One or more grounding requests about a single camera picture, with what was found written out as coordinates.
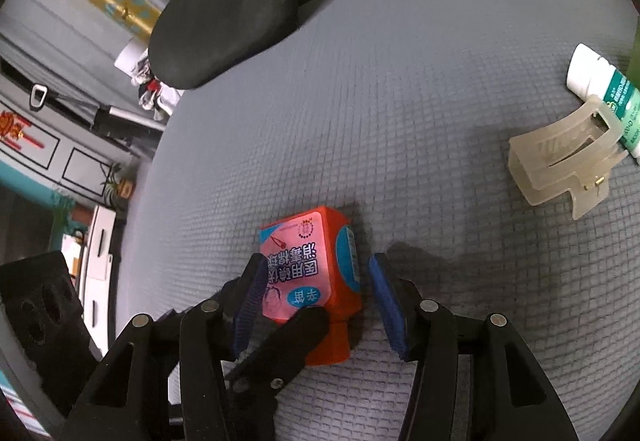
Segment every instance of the blue label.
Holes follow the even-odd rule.
[[[343,226],[335,240],[335,258],[344,283],[351,291],[360,292],[360,272],[358,270],[358,256],[356,255],[356,241],[350,226]]]
[[[293,307],[313,306],[320,300],[320,290],[312,286],[295,288],[287,295],[287,302]]]
[[[624,131],[620,142],[633,152],[640,145],[640,92],[616,70],[604,95],[604,102],[622,122]]]
[[[260,230],[260,244],[264,243],[267,239],[269,239],[269,237],[271,237],[271,234],[281,226],[282,226],[282,223],[279,225],[273,225],[272,227],[269,227],[269,228],[265,228],[264,230]]]

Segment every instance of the white cabinet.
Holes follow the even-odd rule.
[[[84,325],[102,356],[109,350],[109,290],[113,256],[109,253],[116,214],[97,206],[82,251],[78,294]]]

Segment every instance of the gray seat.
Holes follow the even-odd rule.
[[[241,272],[260,226],[319,204],[354,223],[364,270],[389,252],[452,311],[512,319],[582,441],[640,376],[640,171],[615,167],[579,221],[531,208],[508,139],[579,107],[584,42],[624,70],[629,0],[322,0],[276,46],[185,94],[127,227],[118,330],[183,309]],[[398,360],[364,278],[349,361],[280,394],[281,440],[395,440],[414,366]],[[257,325],[257,337],[269,325]],[[177,380],[172,382],[178,398]]]

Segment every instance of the metal handle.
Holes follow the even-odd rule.
[[[31,89],[31,97],[29,98],[29,108],[34,113],[37,113],[44,107],[45,102],[47,101],[47,95],[49,94],[49,88],[47,86],[43,86],[42,84],[33,84],[33,88]]]
[[[91,327],[98,325],[98,303],[94,300],[91,306]]]
[[[102,256],[102,247],[104,246],[104,236],[106,234],[106,230],[100,231],[100,243],[98,243],[98,259]]]

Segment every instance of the blue gripper pad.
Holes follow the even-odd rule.
[[[232,298],[234,305],[230,306],[233,338],[231,350],[236,357],[249,346],[255,316],[262,308],[262,296],[267,288],[268,276],[267,258],[260,253],[254,253],[238,280]]]
[[[386,255],[376,253],[369,259],[369,278],[382,323],[385,325],[386,338],[398,356],[409,361],[407,324],[394,284],[387,276],[389,269]]]

